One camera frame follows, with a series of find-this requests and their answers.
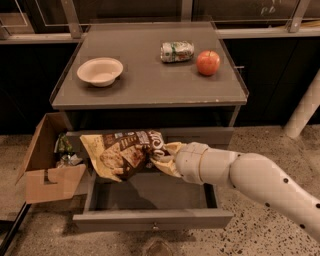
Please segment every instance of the speckled floor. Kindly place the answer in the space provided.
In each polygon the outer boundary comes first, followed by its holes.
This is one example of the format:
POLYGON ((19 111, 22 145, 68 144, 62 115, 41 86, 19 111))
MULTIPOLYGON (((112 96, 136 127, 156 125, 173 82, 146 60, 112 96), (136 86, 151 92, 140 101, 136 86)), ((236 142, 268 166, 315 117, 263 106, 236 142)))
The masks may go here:
MULTIPOLYGON (((23 203, 24 180, 14 186, 31 136, 0 136, 0 219, 14 219, 23 203)), ((292 140, 281 127, 236 128, 230 150, 255 152, 275 161, 320 198, 320 126, 292 140)), ((236 190, 218 188, 223 209, 235 214, 225 229, 158 232, 78 232, 72 223, 84 197, 33 205, 7 255, 144 255, 162 241, 173 255, 320 255, 320 245, 292 221, 236 190)))

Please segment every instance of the can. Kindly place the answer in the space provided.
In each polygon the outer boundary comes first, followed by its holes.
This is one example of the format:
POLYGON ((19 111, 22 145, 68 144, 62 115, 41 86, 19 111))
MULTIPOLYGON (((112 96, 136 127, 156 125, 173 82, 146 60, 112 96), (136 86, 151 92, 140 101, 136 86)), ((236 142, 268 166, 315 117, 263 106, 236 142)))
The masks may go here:
POLYGON ((187 41, 164 42, 161 45, 161 60, 163 62, 180 62, 191 60, 194 55, 194 45, 187 41))

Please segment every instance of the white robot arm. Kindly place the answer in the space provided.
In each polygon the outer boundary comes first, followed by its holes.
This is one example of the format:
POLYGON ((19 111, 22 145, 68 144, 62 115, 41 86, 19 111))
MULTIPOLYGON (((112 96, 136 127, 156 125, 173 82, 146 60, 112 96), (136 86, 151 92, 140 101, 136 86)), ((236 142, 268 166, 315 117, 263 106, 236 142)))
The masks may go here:
POLYGON ((320 243, 320 200, 267 157, 190 143, 176 154, 175 165, 184 181, 234 187, 291 219, 320 243))

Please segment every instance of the bowl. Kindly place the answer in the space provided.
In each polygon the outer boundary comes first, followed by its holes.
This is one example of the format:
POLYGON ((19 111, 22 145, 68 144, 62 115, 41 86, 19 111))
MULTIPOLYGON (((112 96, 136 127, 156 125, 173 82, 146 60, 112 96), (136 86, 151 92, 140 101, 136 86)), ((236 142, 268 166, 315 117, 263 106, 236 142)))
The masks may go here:
POLYGON ((78 71, 78 77, 97 87, 111 85, 122 73, 123 65, 112 58, 96 58, 83 63, 78 71))

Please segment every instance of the red apple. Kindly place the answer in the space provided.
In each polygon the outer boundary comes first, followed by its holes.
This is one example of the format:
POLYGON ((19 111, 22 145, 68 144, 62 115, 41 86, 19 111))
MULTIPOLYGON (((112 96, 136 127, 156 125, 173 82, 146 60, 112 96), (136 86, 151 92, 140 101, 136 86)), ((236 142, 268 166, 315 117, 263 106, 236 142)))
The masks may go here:
POLYGON ((220 67, 220 57, 214 51, 203 51, 198 55, 197 68, 200 74, 211 76, 220 67))

